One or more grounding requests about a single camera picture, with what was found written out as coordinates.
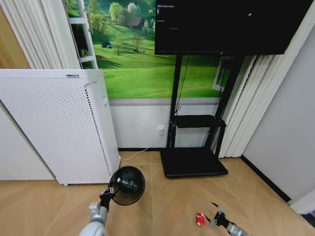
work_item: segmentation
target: black cable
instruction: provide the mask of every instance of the black cable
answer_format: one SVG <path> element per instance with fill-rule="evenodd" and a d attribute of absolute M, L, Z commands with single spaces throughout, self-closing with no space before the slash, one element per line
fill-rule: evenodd
<path fill-rule="evenodd" d="M 179 93 L 179 98 L 177 100 L 177 104 L 176 104 L 176 107 L 175 107 L 175 114 L 178 115 L 178 111 L 182 108 L 181 106 L 179 106 L 179 100 L 181 100 L 181 97 L 182 97 L 182 90 L 183 90 L 183 85 L 184 85 L 184 81 L 185 81 L 185 77 L 186 77 L 186 73 L 187 73 L 187 66 L 188 66 L 188 62 L 189 62 L 189 58 L 190 58 L 190 55 L 188 56 L 188 59 L 187 59 L 187 63 L 186 63 L 186 68 L 185 68 L 185 74 L 184 74 L 184 78 L 183 78 L 183 82 L 182 82 L 182 88 L 181 88 L 181 91 Z"/>

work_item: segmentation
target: wooden floor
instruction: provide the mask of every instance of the wooden floor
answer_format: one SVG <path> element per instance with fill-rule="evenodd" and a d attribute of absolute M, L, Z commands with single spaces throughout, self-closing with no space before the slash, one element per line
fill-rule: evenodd
<path fill-rule="evenodd" d="M 133 152 L 121 152 L 123 158 Z M 223 227 L 199 228 L 197 212 L 226 217 L 256 236 L 315 236 L 315 230 L 277 196 L 241 159 L 222 159 L 223 177 L 167 179 L 158 152 L 144 152 L 123 165 L 139 168 L 146 189 L 131 206 L 110 204 L 107 236 L 228 236 Z M 0 182 L 1 236 L 77 236 L 89 221 L 88 206 L 105 185 L 55 181 Z"/>

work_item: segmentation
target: white vertical blinds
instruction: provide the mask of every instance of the white vertical blinds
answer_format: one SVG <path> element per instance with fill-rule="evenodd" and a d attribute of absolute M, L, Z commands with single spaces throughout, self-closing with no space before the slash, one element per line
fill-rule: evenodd
<path fill-rule="evenodd" d="M 258 56 L 235 87 L 223 119 L 227 123 L 219 157 L 239 157 L 254 134 L 286 73 L 315 25 L 315 3 L 305 15 L 284 55 Z"/>
<path fill-rule="evenodd" d="M 80 69 L 61 0 L 1 0 L 32 69 Z"/>

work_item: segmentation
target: power outlet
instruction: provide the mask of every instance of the power outlet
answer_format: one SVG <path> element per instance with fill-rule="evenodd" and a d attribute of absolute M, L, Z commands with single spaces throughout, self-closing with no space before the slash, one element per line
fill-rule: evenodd
<path fill-rule="evenodd" d="M 160 135 L 160 136 L 163 135 L 163 133 L 164 133 L 164 127 L 165 127 L 165 125 L 158 125 L 158 126 L 157 126 L 158 135 Z"/>

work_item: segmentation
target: red object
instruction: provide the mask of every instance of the red object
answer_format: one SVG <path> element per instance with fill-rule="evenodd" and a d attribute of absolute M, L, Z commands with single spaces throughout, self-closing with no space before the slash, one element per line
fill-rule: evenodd
<path fill-rule="evenodd" d="M 196 223 L 200 227 L 203 227 L 205 225 L 205 217 L 202 213 L 198 213 L 196 215 Z"/>

